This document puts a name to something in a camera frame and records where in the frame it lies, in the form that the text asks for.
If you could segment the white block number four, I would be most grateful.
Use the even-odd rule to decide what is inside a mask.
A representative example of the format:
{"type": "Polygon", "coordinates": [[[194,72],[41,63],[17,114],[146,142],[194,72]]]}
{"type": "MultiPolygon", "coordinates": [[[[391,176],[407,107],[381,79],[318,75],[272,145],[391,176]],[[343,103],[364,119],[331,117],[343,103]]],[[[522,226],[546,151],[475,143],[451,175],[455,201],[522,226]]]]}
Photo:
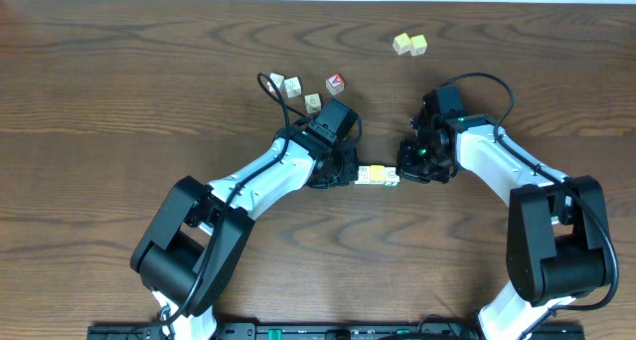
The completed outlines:
{"type": "Polygon", "coordinates": [[[360,185],[369,185],[371,183],[371,167],[370,166],[358,167],[357,179],[355,183],[360,185]]]}

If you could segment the yellow letter block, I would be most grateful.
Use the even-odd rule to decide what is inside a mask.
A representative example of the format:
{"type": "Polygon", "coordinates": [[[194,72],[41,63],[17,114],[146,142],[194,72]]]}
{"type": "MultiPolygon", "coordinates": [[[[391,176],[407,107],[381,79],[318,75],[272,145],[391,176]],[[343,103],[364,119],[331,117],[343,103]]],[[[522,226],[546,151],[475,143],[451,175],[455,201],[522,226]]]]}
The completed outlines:
{"type": "Polygon", "coordinates": [[[384,165],[371,165],[369,168],[369,181],[374,185],[384,185],[386,182],[386,167],[384,165]]]}

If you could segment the white block number eight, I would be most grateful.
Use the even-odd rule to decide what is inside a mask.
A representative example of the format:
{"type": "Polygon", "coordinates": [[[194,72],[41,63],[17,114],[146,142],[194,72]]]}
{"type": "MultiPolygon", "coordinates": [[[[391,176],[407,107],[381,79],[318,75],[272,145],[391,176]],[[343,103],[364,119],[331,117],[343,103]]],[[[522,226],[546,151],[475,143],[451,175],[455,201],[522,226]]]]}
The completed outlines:
{"type": "Polygon", "coordinates": [[[396,167],[386,167],[385,168],[385,186],[397,186],[400,182],[400,176],[398,175],[396,167]]]}

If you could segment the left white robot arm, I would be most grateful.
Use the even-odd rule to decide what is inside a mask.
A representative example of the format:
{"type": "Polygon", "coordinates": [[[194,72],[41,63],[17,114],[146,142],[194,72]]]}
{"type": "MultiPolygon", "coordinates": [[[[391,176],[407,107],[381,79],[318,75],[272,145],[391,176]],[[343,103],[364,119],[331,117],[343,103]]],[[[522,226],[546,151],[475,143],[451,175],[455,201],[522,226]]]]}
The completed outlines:
{"type": "Polygon", "coordinates": [[[149,339],[209,339],[213,305],[238,265],[256,219],[306,185],[348,184],[357,174],[347,126],[284,127],[264,154],[235,173],[170,190],[130,260],[160,304],[157,320],[132,332],[149,339]]]}

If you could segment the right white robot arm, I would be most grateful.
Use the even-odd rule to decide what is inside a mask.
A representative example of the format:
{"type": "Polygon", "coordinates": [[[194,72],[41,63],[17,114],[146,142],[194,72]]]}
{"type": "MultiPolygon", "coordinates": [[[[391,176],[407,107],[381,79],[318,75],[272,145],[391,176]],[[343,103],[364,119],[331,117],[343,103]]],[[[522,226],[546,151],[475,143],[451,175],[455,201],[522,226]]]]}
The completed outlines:
{"type": "Polygon", "coordinates": [[[558,311],[606,306],[619,278],[600,184],[572,178],[532,156],[500,121],[465,112],[412,119],[414,139],[401,142],[397,172],[419,183],[446,183],[461,170],[478,176],[508,208],[509,281],[478,313],[485,339],[529,339],[558,311]],[[576,301],[600,287],[598,302],[576,301]]]}

